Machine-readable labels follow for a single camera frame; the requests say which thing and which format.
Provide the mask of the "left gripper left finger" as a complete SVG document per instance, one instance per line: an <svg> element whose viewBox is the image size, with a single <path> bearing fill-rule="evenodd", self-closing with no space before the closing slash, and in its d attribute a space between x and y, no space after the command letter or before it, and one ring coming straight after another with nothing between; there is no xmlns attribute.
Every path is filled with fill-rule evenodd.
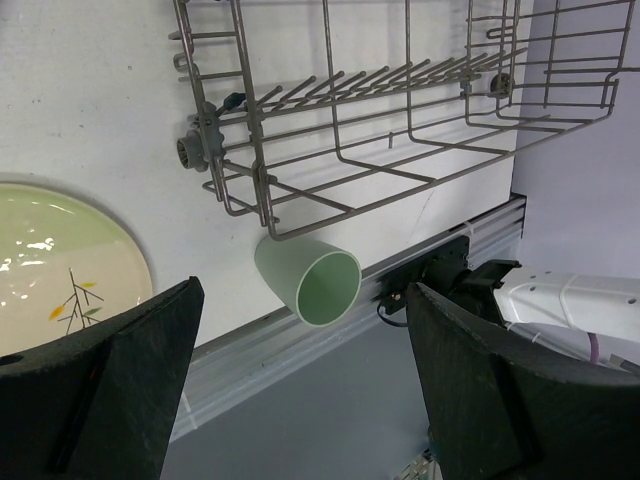
<svg viewBox="0 0 640 480"><path fill-rule="evenodd" d="M95 326L2 356L2 478L159 478L204 297L190 277Z"/></svg>

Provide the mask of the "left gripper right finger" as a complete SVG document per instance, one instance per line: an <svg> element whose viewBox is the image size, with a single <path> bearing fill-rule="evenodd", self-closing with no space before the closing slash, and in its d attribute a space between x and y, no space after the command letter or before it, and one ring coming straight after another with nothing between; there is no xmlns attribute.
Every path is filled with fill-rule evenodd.
<svg viewBox="0 0 640 480"><path fill-rule="evenodd" d="M424 285L406 298L444 478L638 477L636 375L528 341Z"/></svg>

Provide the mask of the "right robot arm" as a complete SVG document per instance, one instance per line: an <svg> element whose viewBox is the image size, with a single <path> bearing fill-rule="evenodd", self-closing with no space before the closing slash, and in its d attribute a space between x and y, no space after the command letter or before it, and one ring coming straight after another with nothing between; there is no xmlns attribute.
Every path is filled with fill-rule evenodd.
<svg viewBox="0 0 640 480"><path fill-rule="evenodd" d="M491 323L540 324L639 341L639 281L490 260L458 274L447 296Z"/></svg>

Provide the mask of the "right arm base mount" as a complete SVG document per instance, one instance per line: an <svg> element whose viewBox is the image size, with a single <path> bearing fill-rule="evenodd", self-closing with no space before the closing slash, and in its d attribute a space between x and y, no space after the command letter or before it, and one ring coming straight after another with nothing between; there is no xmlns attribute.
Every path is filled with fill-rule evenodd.
<svg viewBox="0 0 640 480"><path fill-rule="evenodd" d="M374 297L378 317L387 325L406 328L407 322L392 316L406 305L406 290L411 283L422 283L447 296L471 272L468 268L470 238L457 237L383 275L380 291Z"/></svg>

